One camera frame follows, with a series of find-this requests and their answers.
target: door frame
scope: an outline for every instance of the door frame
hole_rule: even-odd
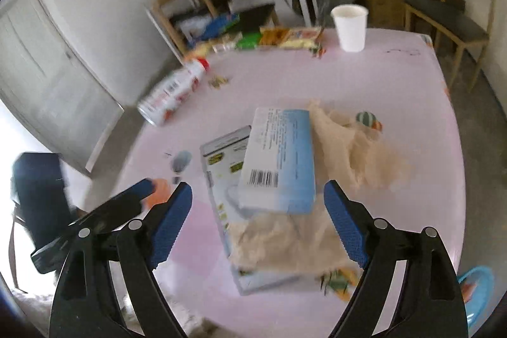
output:
[[[119,114],[116,118],[113,118],[109,123],[108,125],[106,126],[106,128],[104,129],[104,131],[102,132],[102,135],[100,136],[97,144],[95,145],[95,148],[93,148],[93,151],[90,155],[90,158],[88,159],[85,167],[82,167],[79,162],[76,161],[76,159],[74,159],[74,157],[72,156],[72,154],[69,154],[69,153],[65,153],[65,151],[61,151],[59,150],[55,145],[53,145],[52,142],[50,142],[48,139],[46,139],[41,133],[39,133],[39,131],[37,131],[33,125],[30,124],[29,120],[26,119],[15,107],[14,105],[12,104],[12,102],[9,100],[9,98],[5,95],[5,93],[0,89],[0,100],[3,102],[3,104],[7,107],[7,109],[9,109],[9,111],[14,115],[14,117],[19,121],[19,123],[21,123],[21,125],[23,125],[23,127],[28,130],[41,144],[43,144],[46,148],[48,148],[51,152],[53,153],[59,153],[61,154],[62,156],[62,159],[65,161],[65,163],[69,164],[70,166],[72,166],[76,171],[82,173],[83,175],[87,176],[87,177],[92,177],[92,173],[91,173],[91,170],[93,168],[93,165],[94,163],[97,161],[97,158],[104,146],[104,144],[106,143],[106,140],[107,138],[111,135],[111,132],[112,130],[114,129],[114,127],[116,126],[117,122],[120,120],[121,116],[123,115],[123,113],[125,112],[125,110],[123,109],[123,107],[116,101],[116,99],[114,97],[112,97],[111,93],[109,93],[109,91],[104,87],[104,85],[97,79],[97,77],[95,76],[95,74],[93,73],[93,71],[91,71],[87,65],[85,65],[83,63],[83,60],[81,58],[81,56],[74,50],[73,47],[71,47],[67,41],[67,39],[65,38],[65,36],[63,36],[62,32],[59,30],[58,26],[55,24],[55,22],[53,21],[52,17],[51,17],[51,14],[49,13],[49,11],[47,10],[47,7],[46,5],[44,4],[44,2],[42,0],[38,0],[40,5],[42,6],[42,9],[44,10],[44,13],[46,14],[46,17],[48,18],[48,20],[51,22],[51,25],[55,28],[56,32],[58,33],[58,35],[60,36],[60,38],[63,40],[63,42],[65,43],[65,45],[67,45],[67,47],[69,48],[70,51],[72,51],[72,53],[75,55],[75,57],[77,58],[77,60],[79,61],[79,63],[83,66],[83,68],[86,69],[86,71],[90,74],[90,76],[92,76],[93,80],[96,81],[100,87],[104,90],[104,92],[106,92],[110,97],[111,99],[116,102],[116,104],[118,105],[118,107],[120,108],[120,111],[119,111]],[[11,6],[16,3],[17,0],[7,0],[4,4],[2,4],[2,6],[0,7],[0,18],[11,8]]]

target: barcode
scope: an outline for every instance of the barcode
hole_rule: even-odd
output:
[[[248,181],[248,184],[254,186],[269,186],[271,188],[278,188],[278,172],[252,169],[250,172],[250,180]]]
[[[167,90],[167,93],[173,93],[176,88],[179,86],[179,83],[178,82],[173,82],[171,83],[169,86],[167,86],[166,90]]]

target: crumpled brown paper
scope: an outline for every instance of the crumpled brown paper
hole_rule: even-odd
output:
[[[313,133],[315,180],[320,191],[336,179],[349,195],[363,184],[387,188],[406,179],[408,165],[380,139],[380,134],[337,111],[308,107]],[[319,194],[311,214],[263,213],[228,228],[229,260],[248,270],[277,270],[320,275],[351,261]]]

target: green snack package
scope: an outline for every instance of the green snack package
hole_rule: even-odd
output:
[[[243,39],[239,40],[236,43],[237,49],[255,49],[255,47],[259,44],[260,38],[262,35],[260,32],[249,33],[243,36]]]

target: wooden chair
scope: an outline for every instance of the wooden chair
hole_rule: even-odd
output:
[[[482,46],[477,59],[476,71],[473,74],[468,91],[471,91],[481,71],[486,47],[491,35],[495,0],[491,0],[488,25],[486,30],[480,27],[472,19],[466,17],[463,12],[445,3],[446,0],[405,0],[405,30],[410,31],[412,13],[437,29],[435,36],[435,51],[438,50],[442,33],[450,38],[456,45],[453,71],[449,81],[449,89],[452,87],[458,74],[463,51],[470,46]]]

